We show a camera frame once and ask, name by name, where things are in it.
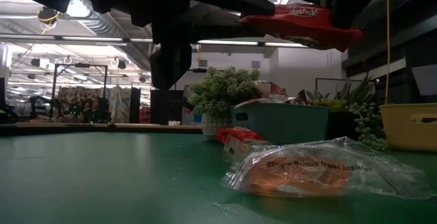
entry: wall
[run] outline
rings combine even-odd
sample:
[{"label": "wall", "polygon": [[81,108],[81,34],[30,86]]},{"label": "wall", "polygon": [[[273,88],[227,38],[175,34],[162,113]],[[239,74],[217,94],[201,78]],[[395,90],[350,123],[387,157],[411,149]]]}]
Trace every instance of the wall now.
[{"label": "wall", "polygon": [[270,58],[270,75],[290,97],[302,90],[314,90],[316,78],[343,79],[341,52],[309,48],[278,48]]},{"label": "wall", "polygon": [[[193,61],[191,68],[198,68],[197,53],[193,53]],[[269,58],[265,58],[263,53],[201,53],[201,59],[208,60],[208,67],[214,66],[219,70],[224,70],[229,66],[235,66],[236,68],[244,68],[249,71],[252,70],[252,61],[260,61],[261,71],[260,80],[269,81],[270,63]],[[193,73],[188,71],[183,77],[176,83],[176,90],[184,90],[185,85],[191,83],[200,83],[203,81],[205,73]]]}]

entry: teal plastic bin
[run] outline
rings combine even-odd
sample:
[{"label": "teal plastic bin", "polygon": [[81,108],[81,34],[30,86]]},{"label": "teal plastic bin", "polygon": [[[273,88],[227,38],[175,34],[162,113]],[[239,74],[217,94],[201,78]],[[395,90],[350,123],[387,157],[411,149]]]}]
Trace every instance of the teal plastic bin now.
[{"label": "teal plastic bin", "polygon": [[325,139],[328,107],[253,103],[232,109],[232,125],[257,132],[275,145]]}]

